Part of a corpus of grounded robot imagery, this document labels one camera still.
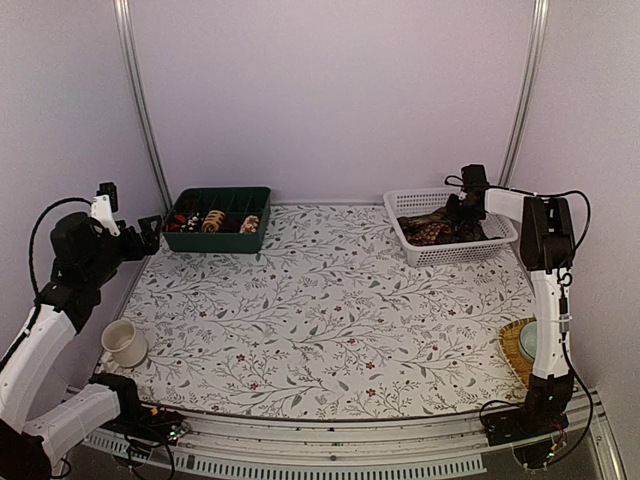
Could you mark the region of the dark floral necktie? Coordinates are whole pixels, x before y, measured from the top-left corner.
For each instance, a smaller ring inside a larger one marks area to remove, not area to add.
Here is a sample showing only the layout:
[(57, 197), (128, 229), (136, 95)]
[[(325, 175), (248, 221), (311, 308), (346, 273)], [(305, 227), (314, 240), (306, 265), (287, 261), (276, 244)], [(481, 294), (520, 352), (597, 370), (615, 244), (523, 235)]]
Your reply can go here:
[(449, 222), (457, 242), (476, 242), (497, 240), (497, 237), (488, 237), (481, 224), (477, 220), (469, 220), (444, 213), (444, 218)]

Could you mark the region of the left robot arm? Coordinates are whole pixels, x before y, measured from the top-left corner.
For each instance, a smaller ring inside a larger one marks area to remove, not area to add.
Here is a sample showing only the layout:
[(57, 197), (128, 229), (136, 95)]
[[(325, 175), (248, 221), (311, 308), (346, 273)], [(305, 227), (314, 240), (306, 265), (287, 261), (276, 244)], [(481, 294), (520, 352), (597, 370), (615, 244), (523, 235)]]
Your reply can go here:
[(137, 226), (115, 220), (116, 200), (89, 201), (89, 212), (60, 219), (50, 233), (51, 277), (34, 289), (34, 306), (1, 359), (1, 476), (51, 479), (54, 466), (89, 433), (114, 421), (141, 433), (151, 412), (141, 405), (134, 381), (100, 374), (70, 400), (34, 422), (27, 416), (41, 385), (65, 347), (82, 331), (101, 302), (101, 289), (124, 262), (159, 249), (162, 219)]

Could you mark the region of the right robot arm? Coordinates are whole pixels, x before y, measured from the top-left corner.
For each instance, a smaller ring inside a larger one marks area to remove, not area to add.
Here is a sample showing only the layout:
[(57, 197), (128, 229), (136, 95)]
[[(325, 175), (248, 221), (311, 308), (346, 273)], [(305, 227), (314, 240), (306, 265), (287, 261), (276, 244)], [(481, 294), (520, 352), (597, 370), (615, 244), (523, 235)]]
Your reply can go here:
[(529, 437), (564, 427), (577, 382), (570, 358), (571, 268), (583, 241), (574, 235), (568, 198), (585, 195), (537, 194), (463, 179), (456, 186), (465, 212), (480, 219), (500, 215), (521, 226), (520, 258), (533, 285), (537, 343), (524, 405), (509, 413), (514, 429)]

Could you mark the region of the red black rolled tie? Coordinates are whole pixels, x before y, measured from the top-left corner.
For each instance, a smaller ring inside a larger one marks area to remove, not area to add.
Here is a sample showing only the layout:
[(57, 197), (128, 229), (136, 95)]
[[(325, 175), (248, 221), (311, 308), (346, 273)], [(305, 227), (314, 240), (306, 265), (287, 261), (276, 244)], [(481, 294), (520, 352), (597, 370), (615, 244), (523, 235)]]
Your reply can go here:
[(186, 232), (188, 229), (189, 217), (182, 214), (173, 214), (168, 217), (164, 223), (163, 230), (165, 232)]

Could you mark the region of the brown patterned necktie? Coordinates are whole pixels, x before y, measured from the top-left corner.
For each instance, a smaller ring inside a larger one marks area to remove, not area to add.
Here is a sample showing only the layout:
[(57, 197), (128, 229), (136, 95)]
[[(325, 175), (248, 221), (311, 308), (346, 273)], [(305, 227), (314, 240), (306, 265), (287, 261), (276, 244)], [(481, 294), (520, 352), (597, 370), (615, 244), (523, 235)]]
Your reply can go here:
[(406, 241), (416, 247), (456, 243), (453, 230), (444, 218), (445, 212), (440, 208), (429, 214), (399, 217), (398, 224)]

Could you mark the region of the white dotted black rolled tie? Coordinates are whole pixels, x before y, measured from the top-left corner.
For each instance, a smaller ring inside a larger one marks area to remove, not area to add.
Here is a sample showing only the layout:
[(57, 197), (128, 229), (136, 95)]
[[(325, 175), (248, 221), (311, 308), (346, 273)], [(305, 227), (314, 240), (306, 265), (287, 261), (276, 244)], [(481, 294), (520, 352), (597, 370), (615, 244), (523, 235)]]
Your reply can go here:
[(182, 226), (184, 232), (199, 232), (202, 228), (203, 218), (200, 214), (194, 214), (187, 218)]

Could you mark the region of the green divided organizer box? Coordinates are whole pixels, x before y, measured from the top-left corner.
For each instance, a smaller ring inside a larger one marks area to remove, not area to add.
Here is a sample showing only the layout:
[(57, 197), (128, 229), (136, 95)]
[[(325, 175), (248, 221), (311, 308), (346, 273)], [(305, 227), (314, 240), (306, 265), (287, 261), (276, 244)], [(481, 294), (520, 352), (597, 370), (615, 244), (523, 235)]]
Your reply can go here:
[(271, 208), (266, 186), (184, 190), (162, 233), (174, 252), (253, 254), (261, 250)]

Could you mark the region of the yellow striped rolled tie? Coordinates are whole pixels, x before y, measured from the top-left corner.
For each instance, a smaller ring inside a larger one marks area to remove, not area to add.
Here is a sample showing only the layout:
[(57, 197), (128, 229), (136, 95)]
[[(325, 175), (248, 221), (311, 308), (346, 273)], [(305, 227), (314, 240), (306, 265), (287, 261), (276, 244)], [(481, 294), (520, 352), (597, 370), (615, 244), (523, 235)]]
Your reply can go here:
[(209, 211), (205, 216), (205, 218), (203, 219), (201, 232), (202, 233), (218, 232), (225, 217), (226, 217), (226, 213), (221, 210)]

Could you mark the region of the white plastic basket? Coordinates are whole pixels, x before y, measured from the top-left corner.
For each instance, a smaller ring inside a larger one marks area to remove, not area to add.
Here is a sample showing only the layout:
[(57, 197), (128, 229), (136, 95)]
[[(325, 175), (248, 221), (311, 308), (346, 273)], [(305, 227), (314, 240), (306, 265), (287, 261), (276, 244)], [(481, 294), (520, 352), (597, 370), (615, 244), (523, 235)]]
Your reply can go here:
[(518, 239), (511, 221), (488, 214), (464, 217), (451, 189), (389, 191), (383, 195), (406, 261), (427, 267), (490, 259)]

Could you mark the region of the cream ceramic mug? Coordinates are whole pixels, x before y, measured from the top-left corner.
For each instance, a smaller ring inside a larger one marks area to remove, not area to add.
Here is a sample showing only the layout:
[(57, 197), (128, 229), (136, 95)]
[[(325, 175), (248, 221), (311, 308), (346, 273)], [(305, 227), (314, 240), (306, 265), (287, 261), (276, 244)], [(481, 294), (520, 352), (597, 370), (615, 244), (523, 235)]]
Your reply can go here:
[(148, 353), (148, 343), (141, 331), (129, 320), (110, 323), (101, 336), (103, 349), (123, 368), (141, 364)]

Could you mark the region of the woven bamboo tray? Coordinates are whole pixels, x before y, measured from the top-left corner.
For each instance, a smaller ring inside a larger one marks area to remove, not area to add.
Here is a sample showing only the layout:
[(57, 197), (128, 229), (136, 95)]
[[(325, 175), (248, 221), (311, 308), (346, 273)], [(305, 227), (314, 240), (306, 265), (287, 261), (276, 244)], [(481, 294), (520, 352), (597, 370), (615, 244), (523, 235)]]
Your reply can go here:
[(529, 388), (529, 378), (534, 363), (534, 360), (524, 352), (520, 341), (521, 333), (528, 326), (536, 332), (535, 319), (524, 318), (503, 326), (498, 337), (502, 357), (525, 389)]

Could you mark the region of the floral patterned table mat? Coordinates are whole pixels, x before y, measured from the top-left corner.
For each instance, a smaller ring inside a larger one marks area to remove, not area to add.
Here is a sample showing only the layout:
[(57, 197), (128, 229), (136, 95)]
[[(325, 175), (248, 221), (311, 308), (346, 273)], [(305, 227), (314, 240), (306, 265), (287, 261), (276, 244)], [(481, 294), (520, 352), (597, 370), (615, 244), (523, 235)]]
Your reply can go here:
[(189, 410), (459, 413), (524, 399), (498, 333), (533, 307), (510, 248), (414, 268), (381, 207), (276, 206), (257, 254), (149, 261), (124, 312), (149, 351), (128, 376), (143, 400)]

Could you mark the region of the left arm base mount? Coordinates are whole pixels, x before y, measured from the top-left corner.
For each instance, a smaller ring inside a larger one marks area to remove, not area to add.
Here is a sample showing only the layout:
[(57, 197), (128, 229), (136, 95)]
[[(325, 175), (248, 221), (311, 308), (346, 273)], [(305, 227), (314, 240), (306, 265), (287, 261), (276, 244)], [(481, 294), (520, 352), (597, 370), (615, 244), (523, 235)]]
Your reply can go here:
[(161, 407), (140, 407), (135, 413), (121, 413), (101, 426), (122, 437), (124, 456), (136, 471), (149, 460), (176, 468), (173, 447), (191, 427), (185, 417)]

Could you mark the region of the front aluminium rail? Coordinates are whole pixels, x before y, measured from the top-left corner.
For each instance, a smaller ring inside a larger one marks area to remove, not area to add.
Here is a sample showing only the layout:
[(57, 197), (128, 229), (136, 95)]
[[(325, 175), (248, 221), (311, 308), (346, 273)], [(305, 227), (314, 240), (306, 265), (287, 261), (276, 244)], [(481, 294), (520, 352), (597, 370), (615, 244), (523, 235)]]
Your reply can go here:
[(176, 468), (134, 471), (121, 436), (99, 429), (69, 454), (75, 479), (626, 479), (604, 408), (576, 393), (567, 445), (525, 470), (511, 445), (491, 447), (479, 411), (362, 421), (275, 420), (186, 412)]

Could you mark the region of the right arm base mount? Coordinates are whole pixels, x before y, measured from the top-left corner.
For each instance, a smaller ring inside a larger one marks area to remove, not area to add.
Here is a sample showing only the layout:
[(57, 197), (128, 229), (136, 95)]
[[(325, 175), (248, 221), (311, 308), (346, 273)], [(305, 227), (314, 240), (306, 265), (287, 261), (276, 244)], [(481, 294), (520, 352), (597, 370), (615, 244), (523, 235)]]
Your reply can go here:
[(490, 400), (480, 408), (478, 419), (488, 444), (511, 445), (516, 461), (525, 470), (546, 469), (559, 459), (568, 442), (565, 413), (530, 418), (520, 404)]

